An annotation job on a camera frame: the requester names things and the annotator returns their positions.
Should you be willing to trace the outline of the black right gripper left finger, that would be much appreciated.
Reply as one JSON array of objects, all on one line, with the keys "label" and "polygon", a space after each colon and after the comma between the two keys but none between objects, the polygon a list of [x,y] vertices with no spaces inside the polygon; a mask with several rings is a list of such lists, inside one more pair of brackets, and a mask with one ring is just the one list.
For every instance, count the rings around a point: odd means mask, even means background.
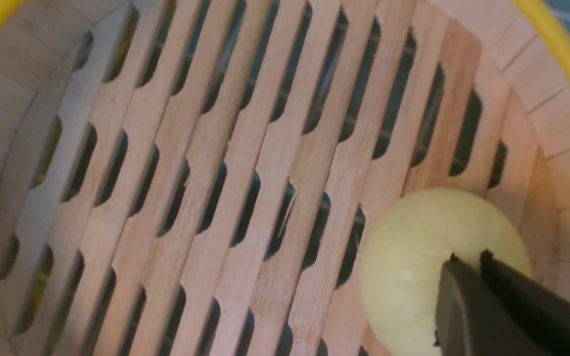
[{"label": "black right gripper left finger", "polygon": [[454,253],[441,267],[433,346],[442,356],[549,356],[520,329],[481,273]]}]

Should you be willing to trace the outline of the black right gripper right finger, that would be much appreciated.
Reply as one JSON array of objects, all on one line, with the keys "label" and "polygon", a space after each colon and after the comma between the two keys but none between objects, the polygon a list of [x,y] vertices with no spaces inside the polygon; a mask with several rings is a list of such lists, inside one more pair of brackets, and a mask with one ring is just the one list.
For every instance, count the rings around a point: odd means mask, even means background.
[{"label": "black right gripper right finger", "polygon": [[570,302],[497,259],[481,253],[481,277],[506,314],[551,356],[570,356]]}]

